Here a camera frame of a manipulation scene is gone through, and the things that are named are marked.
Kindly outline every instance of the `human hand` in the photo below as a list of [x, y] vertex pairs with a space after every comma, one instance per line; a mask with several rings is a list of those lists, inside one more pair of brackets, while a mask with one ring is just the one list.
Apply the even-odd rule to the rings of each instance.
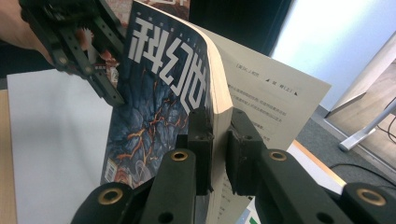
[[[11, 45], [23, 49], [35, 49], [51, 64], [52, 59], [41, 41], [30, 28], [29, 24], [21, 18], [21, 6], [18, 0], [0, 0], [0, 39]], [[83, 50], [88, 49], [89, 42], [82, 29], [75, 33], [76, 38]], [[104, 60], [111, 59], [108, 51], [102, 52]]]

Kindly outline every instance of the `white table surface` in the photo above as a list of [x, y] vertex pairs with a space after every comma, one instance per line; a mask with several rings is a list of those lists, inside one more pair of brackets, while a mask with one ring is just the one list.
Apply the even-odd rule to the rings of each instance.
[[7, 76], [18, 223], [70, 223], [100, 184], [112, 107], [78, 76]]

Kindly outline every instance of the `wooden table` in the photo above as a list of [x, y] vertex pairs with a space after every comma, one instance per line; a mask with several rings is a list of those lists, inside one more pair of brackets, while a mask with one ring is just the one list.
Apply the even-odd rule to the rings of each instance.
[[0, 222], [17, 223], [7, 91], [0, 91]]

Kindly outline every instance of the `cable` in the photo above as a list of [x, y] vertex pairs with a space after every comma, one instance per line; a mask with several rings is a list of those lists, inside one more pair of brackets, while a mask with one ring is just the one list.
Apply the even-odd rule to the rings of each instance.
[[393, 182], [391, 182], [390, 180], [388, 180], [386, 177], [382, 176], [381, 174], [378, 174], [378, 173], [376, 173], [376, 172], [374, 172], [374, 171], [372, 171], [372, 170], [370, 170], [370, 169], [368, 169], [366, 167], [363, 167], [363, 166], [360, 166], [360, 165], [357, 165], [357, 164], [353, 164], [353, 163], [336, 163], [336, 164], [334, 164], [332, 166], [329, 166], [329, 168], [333, 169], [333, 168], [335, 168], [337, 166], [354, 166], [354, 167], [361, 168], [362, 170], [365, 170], [365, 171], [367, 171], [367, 172], [369, 172], [369, 173], [371, 173], [373, 175], [381, 177], [383, 180], [385, 180], [386, 182], [391, 184], [394, 188], [396, 188], [396, 184], [394, 184]]
[[[387, 106], [385, 106], [385, 108], [387, 108], [395, 99], [396, 99], [396, 97], [393, 98], [393, 100], [390, 101], [389, 104], [387, 104]], [[388, 130], [385, 130], [385, 129], [379, 127], [378, 124], [376, 125], [376, 127], [378, 127], [379, 130], [381, 130], [382, 132], [388, 134], [388, 138], [389, 138], [390, 141], [392, 141], [394, 144], [396, 144], [396, 135], [390, 132], [390, 128], [391, 128], [391, 126], [392, 126], [392, 124], [393, 124], [393, 122], [394, 122], [395, 120], [396, 120], [396, 117], [393, 118], [393, 120], [390, 122], [390, 124], [389, 124], [389, 126], [388, 126]]]

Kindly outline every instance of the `carpet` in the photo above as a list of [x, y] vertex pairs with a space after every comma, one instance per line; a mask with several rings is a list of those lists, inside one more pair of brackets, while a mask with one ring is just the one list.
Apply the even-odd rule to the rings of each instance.
[[312, 119], [305, 124], [296, 140], [347, 183], [371, 184], [396, 198], [396, 183], [355, 151], [341, 151], [338, 148], [340, 140]]

